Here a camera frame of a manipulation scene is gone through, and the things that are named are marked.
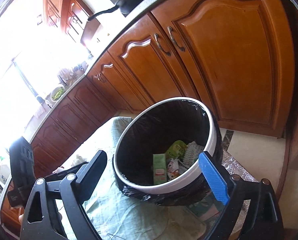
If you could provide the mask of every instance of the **pan handle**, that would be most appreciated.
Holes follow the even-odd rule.
[[[96,18],[97,16],[103,14],[103,13],[111,13],[111,12],[114,12],[116,10],[119,9],[119,6],[116,5],[108,10],[105,10],[105,11],[101,11],[101,12],[98,12],[98,13],[95,13],[94,15],[91,15],[89,18],[88,18],[88,22],[90,22],[91,20],[93,20],[94,18]]]

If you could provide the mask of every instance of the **green vegetables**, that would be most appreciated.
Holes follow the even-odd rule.
[[[59,91],[52,97],[54,101],[57,101],[64,94],[64,88],[60,88]]]

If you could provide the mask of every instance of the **black garbage bag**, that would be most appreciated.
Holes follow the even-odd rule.
[[[217,142],[213,158],[221,163],[222,142],[216,118]],[[116,153],[117,167],[124,178],[142,186],[153,185],[153,154],[164,153],[177,140],[195,141],[205,146],[209,119],[201,105],[185,98],[167,101],[142,114],[120,138]],[[126,196],[164,206],[190,205],[202,200],[210,191],[200,174],[187,186],[165,194],[148,194],[126,185],[114,169],[119,190]]]

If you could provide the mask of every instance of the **trash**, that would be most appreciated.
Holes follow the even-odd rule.
[[[183,141],[181,140],[175,141],[165,153],[167,160],[171,158],[173,158],[174,160],[175,159],[182,160],[183,157],[185,156],[186,149],[187,149],[187,145]]]
[[[167,182],[166,156],[162,154],[153,155],[153,184],[159,185]]]
[[[187,169],[190,168],[196,162],[196,160],[198,160],[198,156],[203,152],[203,149],[204,147],[196,144],[195,141],[189,143],[185,151],[184,160],[182,162],[183,165],[187,167]]]
[[[175,179],[176,177],[180,176],[178,161],[179,161],[178,159],[174,160],[171,158],[171,160],[167,165],[167,174],[168,174],[169,180]]]

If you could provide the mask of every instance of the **metal screw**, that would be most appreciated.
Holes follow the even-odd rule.
[[[233,175],[231,175],[231,177],[232,177],[233,180],[240,180],[241,179],[241,177],[238,174],[233,174]]]
[[[37,185],[41,185],[44,182],[44,179],[40,178],[36,181]]]
[[[67,175],[67,180],[73,180],[76,177],[73,173]]]
[[[262,179],[263,184],[270,185],[269,179]]]

